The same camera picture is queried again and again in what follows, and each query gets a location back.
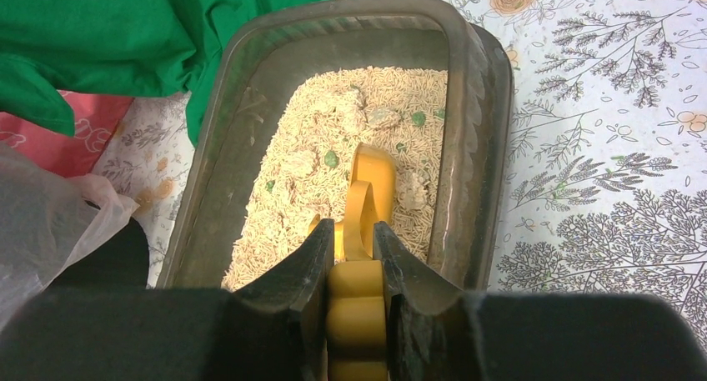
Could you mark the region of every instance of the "green cloth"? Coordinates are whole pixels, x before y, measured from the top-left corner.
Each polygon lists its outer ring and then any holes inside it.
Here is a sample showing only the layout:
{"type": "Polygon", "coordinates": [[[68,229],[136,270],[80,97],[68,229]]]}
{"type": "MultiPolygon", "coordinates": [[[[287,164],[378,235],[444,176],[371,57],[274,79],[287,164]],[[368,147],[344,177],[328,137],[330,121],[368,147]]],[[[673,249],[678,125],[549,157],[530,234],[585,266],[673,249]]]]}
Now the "green cloth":
{"type": "Polygon", "coordinates": [[[56,89],[191,91],[196,145],[221,55],[248,20],[318,0],[0,0],[0,111],[73,136],[56,89]]]}

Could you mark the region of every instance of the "white plastic bag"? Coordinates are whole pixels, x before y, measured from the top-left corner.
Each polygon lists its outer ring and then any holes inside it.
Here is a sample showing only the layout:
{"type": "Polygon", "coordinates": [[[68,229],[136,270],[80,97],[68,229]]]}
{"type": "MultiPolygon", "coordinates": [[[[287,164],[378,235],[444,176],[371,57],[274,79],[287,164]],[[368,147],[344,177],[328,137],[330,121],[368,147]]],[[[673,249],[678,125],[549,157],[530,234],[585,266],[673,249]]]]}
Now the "white plastic bag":
{"type": "Polygon", "coordinates": [[[65,268],[125,227],[137,208],[105,177],[62,178],[0,143],[0,329],[65,268]]]}

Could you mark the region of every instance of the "gray plastic tray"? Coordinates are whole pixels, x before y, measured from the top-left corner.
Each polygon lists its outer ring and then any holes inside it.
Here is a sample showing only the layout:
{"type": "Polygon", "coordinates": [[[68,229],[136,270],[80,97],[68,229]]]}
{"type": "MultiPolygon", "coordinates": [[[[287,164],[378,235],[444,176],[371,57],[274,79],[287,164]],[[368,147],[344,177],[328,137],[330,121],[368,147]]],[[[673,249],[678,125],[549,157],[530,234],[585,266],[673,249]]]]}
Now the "gray plastic tray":
{"type": "Polygon", "coordinates": [[[158,287],[217,287],[260,161],[294,90],[366,66],[448,70],[428,265],[485,289],[513,79],[498,41],[441,0],[335,0],[271,13],[232,38],[208,105],[158,287]]]}

